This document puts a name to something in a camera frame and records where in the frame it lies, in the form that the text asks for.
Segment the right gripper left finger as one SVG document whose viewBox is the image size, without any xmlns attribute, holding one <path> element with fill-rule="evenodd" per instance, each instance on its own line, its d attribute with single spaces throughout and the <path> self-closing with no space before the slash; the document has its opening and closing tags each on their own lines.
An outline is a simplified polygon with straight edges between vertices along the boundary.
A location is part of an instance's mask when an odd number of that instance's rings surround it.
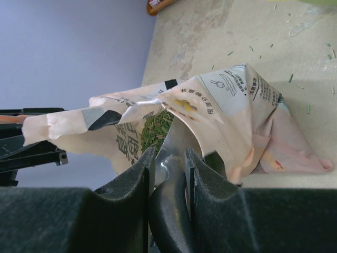
<svg viewBox="0 0 337 253">
<path fill-rule="evenodd" d="M 148 252 L 149 198 L 154 190 L 155 149 L 147 148 L 138 161 L 94 192 L 108 203 L 104 235 L 112 252 Z"/>
</svg>

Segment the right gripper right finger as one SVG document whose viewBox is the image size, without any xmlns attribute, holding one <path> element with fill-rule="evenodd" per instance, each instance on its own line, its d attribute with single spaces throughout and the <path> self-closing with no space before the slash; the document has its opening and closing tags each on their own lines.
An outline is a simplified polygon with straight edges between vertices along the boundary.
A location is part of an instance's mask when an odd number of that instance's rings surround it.
<svg viewBox="0 0 337 253">
<path fill-rule="evenodd" d="M 226 201 L 238 187 L 209 167 L 197 153 L 185 151 L 192 231 L 199 252 L 234 252 L 230 243 L 230 212 Z"/>
</svg>

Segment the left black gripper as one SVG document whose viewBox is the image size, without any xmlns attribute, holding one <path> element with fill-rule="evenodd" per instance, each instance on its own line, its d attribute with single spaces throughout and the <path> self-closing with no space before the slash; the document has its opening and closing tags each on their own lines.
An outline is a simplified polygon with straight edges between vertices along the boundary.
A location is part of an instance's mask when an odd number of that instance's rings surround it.
<svg viewBox="0 0 337 253">
<path fill-rule="evenodd" d="M 24 108 L 1 110 L 1 186 L 18 185 L 19 169 L 55 163 L 68 163 L 66 151 L 48 141 L 24 146 L 23 121 L 29 116 L 61 112 L 63 108 Z"/>
</svg>

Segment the silver metal scoop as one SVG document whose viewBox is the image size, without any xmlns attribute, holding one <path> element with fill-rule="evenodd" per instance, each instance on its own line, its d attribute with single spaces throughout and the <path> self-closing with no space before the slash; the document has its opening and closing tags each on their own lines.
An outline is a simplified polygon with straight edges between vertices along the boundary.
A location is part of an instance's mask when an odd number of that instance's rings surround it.
<svg viewBox="0 0 337 253">
<path fill-rule="evenodd" d="M 185 150 L 195 144 L 192 132 L 175 117 L 155 159 L 155 190 L 149 202 L 149 225 L 160 252 L 196 252 L 185 176 Z"/>
</svg>

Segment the pink cat litter bag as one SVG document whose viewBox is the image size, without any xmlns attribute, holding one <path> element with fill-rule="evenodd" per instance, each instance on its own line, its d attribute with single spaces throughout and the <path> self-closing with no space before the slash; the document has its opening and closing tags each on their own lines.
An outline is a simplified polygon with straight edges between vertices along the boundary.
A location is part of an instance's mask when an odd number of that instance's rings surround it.
<svg viewBox="0 0 337 253">
<path fill-rule="evenodd" d="M 110 160 L 121 174 L 142 155 L 145 121 L 168 111 L 192 132 L 202 156 L 217 152 L 233 183 L 252 173 L 324 173 L 282 94 L 248 64 L 90 99 L 86 108 L 30 116 L 25 144 L 48 141 Z"/>
</svg>

